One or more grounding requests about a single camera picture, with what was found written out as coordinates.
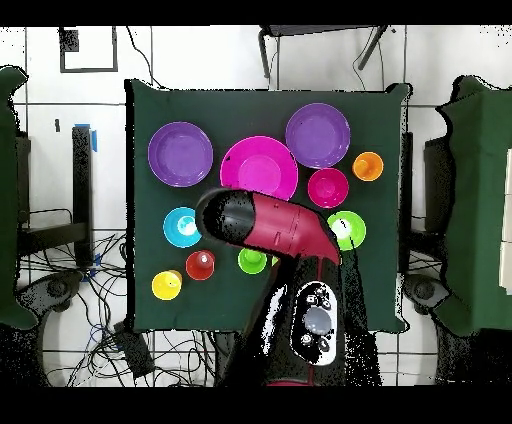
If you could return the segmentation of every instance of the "grout line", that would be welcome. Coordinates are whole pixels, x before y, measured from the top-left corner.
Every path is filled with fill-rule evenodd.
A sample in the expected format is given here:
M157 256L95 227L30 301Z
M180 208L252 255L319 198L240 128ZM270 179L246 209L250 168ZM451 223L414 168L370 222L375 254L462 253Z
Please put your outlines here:
M66 350L66 349L43 349L45 353L89 353L87 350ZM117 350L105 350L106 353L119 353ZM167 354L184 354L188 353L188 350L155 350L153 353L167 353ZM207 353L215 353L214 350L207 350Z
M151 70L151 85L154 84L154 79L153 79L153 75L154 75L154 68L153 68L153 27L152 26L149 26L149 31L151 32L151 58L150 58L150 70Z
M91 231L126 231L126 228L93 228Z
M27 36L27 27L25 27L25 74L28 75L28 36ZM25 132L27 133L28 137L28 77L27 82L25 82ZM27 221L27 227L30 229L30 214L28 216ZM32 284L32 267L31 267L31 261L30 261L31 255L28 257L28 285L30 286Z
M407 71L407 25L404 25L404 83Z
M439 105L401 105L402 107L415 107L415 108L423 108L423 109L435 109L436 107L438 107Z
M153 334L153 337L151 339L151 342L152 342L151 344L152 344L152 347L153 347L153 349L152 349L153 350L153 365L155 365L155 343L156 343L155 342L155 339L156 339L155 331L153 330L151 333ZM153 370L153 387L156 387L155 386L155 384L156 384L156 382L155 382L155 373L156 373L156 370Z
M378 355L396 355L398 352L377 352ZM436 356L437 352L400 352L400 355Z
M126 103L54 103L54 102L21 102L14 106L126 106Z
M395 376L395 386L398 386L398 372L399 372L399 364L400 364L400 334L396 335L396 376Z
M276 90L279 91L279 60L281 58L281 37L277 37L277 82Z

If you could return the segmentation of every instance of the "green table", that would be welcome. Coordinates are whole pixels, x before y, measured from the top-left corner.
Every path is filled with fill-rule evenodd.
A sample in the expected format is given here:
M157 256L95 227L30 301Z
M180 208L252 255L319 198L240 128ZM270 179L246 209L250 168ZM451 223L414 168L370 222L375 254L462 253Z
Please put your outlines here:
M134 327L137 330L244 328L269 276L270 258L263 272L247 275L237 264L240 249L204 238L190 248L176 248L164 237L163 220L176 207L194 208L201 194L220 186L220 162L234 143L252 135L284 141L286 124L293 113L314 102L328 103L341 110L351 128L350 148L336 165L349 180L349 195L340 207L321 213L327 218L336 211L351 210L363 217L367 236L358 248L358 260L369 328L388 332L404 330L404 323L395 316L395 293L400 117L401 102L409 91L407 85L395 85L387 93L159 91L138 80L130 82L128 98L133 94L134 107ZM173 188L160 182L147 161L152 135L173 121L199 126L213 145L210 173L190 188ZM368 150L379 153L384 161L382 176L371 183L359 181L351 172L355 157ZM319 210L309 200L306 190L312 173L313 170L299 165L299 184L291 201ZM191 280L185 272L186 258L198 249L211 250L216 257L213 276L203 282ZM166 302L153 295L151 281L158 272L170 269L182 273L183 286L176 299Z

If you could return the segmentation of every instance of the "white floor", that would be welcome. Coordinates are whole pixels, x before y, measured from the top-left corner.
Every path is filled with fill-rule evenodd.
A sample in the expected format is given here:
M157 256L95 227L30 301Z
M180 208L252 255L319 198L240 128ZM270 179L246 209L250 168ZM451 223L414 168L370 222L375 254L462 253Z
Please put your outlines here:
M111 66L110 28L78 28L80 52L67 53L68 67ZM131 27L136 46L150 61L154 78L169 88L260 88L268 87L263 77L257 41L258 26ZM362 90L352 63L365 46L369 29L284 37L280 46L279 88L347 91ZM151 81L143 57L133 49L125 27L117 28L117 73L62 74L59 70L57 28L0 29L0 65L17 65L29 75L28 83L14 94L13 101L22 130L28 130L31 152L31 210L72 208L71 128L89 123L97 131L98 148L93 153L94 227L96 240L121 235L125 216L125 93L123 80ZM413 215L425 211L423 190L425 141L446 133L446 125L434 106L447 102L452 83L462 74L475 74L501 88L512 83L508 32L497 26L404 26L388 28L381 40L384 85L409 82L413 96L409 105L409 130L414 133ZM267 40L269 62L276 51L274 39ZM277 57L272 67L270 89L276 88ZM360 72L366 90L382 90L382 69L376 49ZM60 132L55 120L59 119ZM37 214L32 226L54 225L69 219L65 212ZM413 220L416 228L422 221ZM108 262L122 266L117 249ZM22 274L20 284L40 276L32 270ZM114 289L123 293L124 280ZM99 322L97 300L84 283L81 295L89 304L90 319ZM124 318L126 300L110 296L113 322ZM436 367L436 337L430 318L419 316L403 301L403 316L410 329L397 337L379 334L379 352L386 385L431 384ZM91 327L79 299L62 314L52 314L44 340L47 371L74 367L83 356ZM176 344L189 334L167 332ZM170 349L161 332L150 346L155 357ZM184 343L180 349L192 346ZM191 367L197 365L192 358ZM167 353L157 360L163 368L187 367L187 355ZM105 373L112 373L106 368ZM52 382L63 385L69 371L51 374ZM202 381L204 369L197 371ZM126 378L126 384L133 380ZM173 383L164 375L157 385ZM119 385L116 378L95 380L95 385Z

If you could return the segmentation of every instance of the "cup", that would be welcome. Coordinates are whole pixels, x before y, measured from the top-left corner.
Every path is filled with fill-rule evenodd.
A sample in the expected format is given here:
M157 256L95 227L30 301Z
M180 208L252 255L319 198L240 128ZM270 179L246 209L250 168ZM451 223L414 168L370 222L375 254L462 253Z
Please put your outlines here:
M257 250L242 249L238 254L238 265L247 274L258 274L267 264L267 255Z
M190 278L203 281L210 278L215 268L215 256L209 250L198 250L192 253L185 263Z
M383 170L384 162L374 152L361 153L352 164L352 172L362 181L375 181Z
M163 271L155 275L151 289L160 300L172 300L181 290L182 277L178 271Z

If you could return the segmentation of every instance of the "yellow cup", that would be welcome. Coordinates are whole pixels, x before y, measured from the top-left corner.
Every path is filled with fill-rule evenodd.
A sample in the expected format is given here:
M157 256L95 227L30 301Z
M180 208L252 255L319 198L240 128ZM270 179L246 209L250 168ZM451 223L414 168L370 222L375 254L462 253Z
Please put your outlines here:
M151 289L158 299L172 300L180 293L182 281L178 271L163 271L155 275L151 282Z

